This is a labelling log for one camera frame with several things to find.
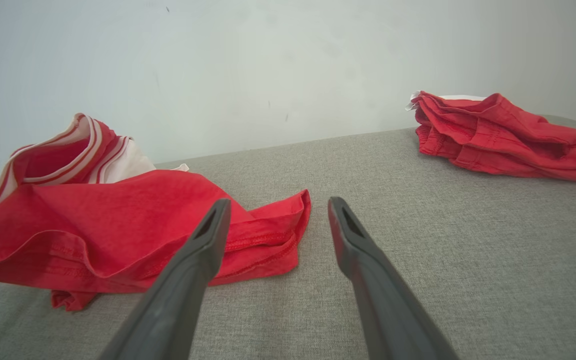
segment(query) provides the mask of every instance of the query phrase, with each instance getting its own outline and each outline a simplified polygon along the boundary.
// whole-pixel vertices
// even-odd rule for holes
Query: white fabric
[[[25,178],[24,182],[32,184],[32,183],[41,183],[44,185],[54,185],[59,183],[64,183],[70,178],[74,176],[74,171],[76,169],[80,169],[82,164],[89,158],[89,153],[93,153],[99,148],[99,144],[101,143],[101,132],[99,136],[90,136],[91,129],[99,129],[98,121],[95,119],[86,116],[82,113],[78,113],[74,116],[73,120],[64,132],[60,132],[53,138],[49,139],[48,141],[44,141],[41,143],[37,143],[35,145],[28,145],[18,150],[14,151],[14,153],[10,156],[9,160],[6,162],[4,169],[0,175],[0,203],[6,199],[10,194],[12,194],[15,189],[17,189],[18,184],[15,180],[15,174],[13,169],[13,162],[20,155],[25,151],[32,150],[34,148],[39,148],[41,146],[47,145],[63,145],[63,144],[71,144],[82,139],[89,138],[89,142],[87,148],[82,151],[82,153],[74,160],[72,160],[66,166],[60,168],[59,170],[43,176],[43,177],[29,177]]]
[[[133,139],[128,139],[126,146],[114,161],[108,164],[101,175],[101,184],[121,182],[133,176],[155,170],[155,165],[142,153]]]
[[[176,171],[189,171],[190,168],[188,167],[187,164],[181,164],[178,167],[172,169],[172,170],[176,170]]]
[[[418,98],[420,94],[421,91],[414,91],[410,95],[410,102],[405,107],[407,112],[409,112],[410,110],[417,109],[419,107],[418,103],[412,101]],[[482,96],[472,96],[472,95],[442,95],[439,96],[439,98],[442,98],[444,100],[473,100],[473,101],[482,101],[486,99],[485,97]]]

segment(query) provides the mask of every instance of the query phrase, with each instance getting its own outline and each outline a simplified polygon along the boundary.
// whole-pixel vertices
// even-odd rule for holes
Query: couch cushion
[[[475,173],[418,145],[403,129],[185,160],[246,209],[312,200],[299,266],[209,288],[191,358],[368,357],[330,236],[341,196],[461,358],[576,359],[576,182]],[[140,297],[68,313],[47,290],[0,284],[0,359],[92,359]]]

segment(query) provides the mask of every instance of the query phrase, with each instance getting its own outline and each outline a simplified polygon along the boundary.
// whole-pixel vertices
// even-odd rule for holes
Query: folded red clothing
[[[0,282],[54,289],[80,310],[94,293],[144,292],[212,204],[231,199],[211,285],[284,274],[311,211],[307,190],[251,211],[196,173],[153,170],[114,184],[23,184],[0,203]]]
[[[412,103],[421,153],[471,171],[576,181],[576,129],[548,123],[498,93],[477,101],[421,91]]]

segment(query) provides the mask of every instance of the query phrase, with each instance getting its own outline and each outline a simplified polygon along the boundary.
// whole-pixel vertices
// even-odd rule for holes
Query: clothing
[[[297,266],[307,190],[246,211],[187,166],[151,166],[129,137],[83,114],[60,136],[15,152],[0,180],[0,282],[52,289],[52,305],[66,310],[98,292],[144,292],[221,198],[231,199],[231,221],[211,285]]]
[[[446,100],[421,91],[411,102],[421,153],[471,171],[576,181],[576,129],[548,123],[498,93]]]
[[[154,169],[131,137],[78,113],[64,132],[10,155],[0,175],[0,203],[23,184],[115,183]]]

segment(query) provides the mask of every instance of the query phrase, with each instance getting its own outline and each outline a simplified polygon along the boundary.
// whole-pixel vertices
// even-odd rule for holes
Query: gray couch
[[[209,288],[191,358],[368,357],[328,224],[341,196],[461,358],[576,359],[576,182],[457,168],[419,153],[414,129],[184,162],[247,209],[302,189],[312,199],[299,266]],[[48,290],[0,284],[0,359],[94,359],[140,297],[64,312]]]

